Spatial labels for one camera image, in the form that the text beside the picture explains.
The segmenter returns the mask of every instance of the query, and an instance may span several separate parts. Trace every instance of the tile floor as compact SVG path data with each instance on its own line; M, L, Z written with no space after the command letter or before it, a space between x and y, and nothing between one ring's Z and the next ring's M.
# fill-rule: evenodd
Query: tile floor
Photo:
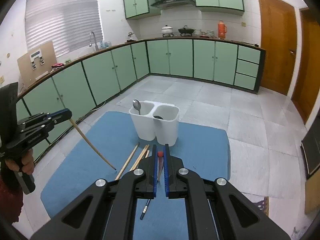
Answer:
M86 133L106 111L128 113L135 98L177 105L181 122L225 129L231 147L230 182L252 201L269 196L269 217L292 239L299 239L308 228L316 212L304 214L306 178L299 148L307 130L288 97L265 88L254 95L192 80L149 76L79 127ZM22 226L23 221L17 224L26 235L49 220L40 193L80 139L72 130L36 166L36 191L25 196L21 215L31 227Z

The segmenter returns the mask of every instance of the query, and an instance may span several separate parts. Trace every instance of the window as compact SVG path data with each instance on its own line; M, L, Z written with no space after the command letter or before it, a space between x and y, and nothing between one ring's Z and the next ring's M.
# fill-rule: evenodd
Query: window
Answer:
M102 41L98 0L27 0L25 32L28 50L53 41L59 57L89 45L89 34Z

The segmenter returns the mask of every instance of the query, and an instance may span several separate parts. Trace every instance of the metal bolt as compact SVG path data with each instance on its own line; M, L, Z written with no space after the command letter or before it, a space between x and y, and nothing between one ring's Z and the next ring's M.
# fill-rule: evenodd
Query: metal bolt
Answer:
M143 169L135 169L133 171L133 174L139 176L139 175L143 174Z
M219 178L219 179L217 179L217 184L220 186L224 186L227 184L227 181L224 178Z
M96 186L103 187L106 184L106 181L104 179L98 179L96 181Z
M181 169L179 169L179 173L180 173L181 175L186 175L186 174L189 173L189 171L188 171L188 169L186 169L186 168L181 168Z

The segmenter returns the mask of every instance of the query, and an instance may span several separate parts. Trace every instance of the spoon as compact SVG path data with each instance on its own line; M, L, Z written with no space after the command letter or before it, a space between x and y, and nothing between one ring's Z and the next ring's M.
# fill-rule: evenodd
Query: spoon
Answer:
M139 115L140 115L141 104L137 99L133 100L133 107L139 112Z

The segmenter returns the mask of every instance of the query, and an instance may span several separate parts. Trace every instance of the red sleeve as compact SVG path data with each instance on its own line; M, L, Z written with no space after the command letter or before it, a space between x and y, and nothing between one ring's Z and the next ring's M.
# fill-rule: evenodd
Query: red sleeve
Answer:
M23 192L21 187L10 190L0 176L0 214L12 224L19 221L23 206Z

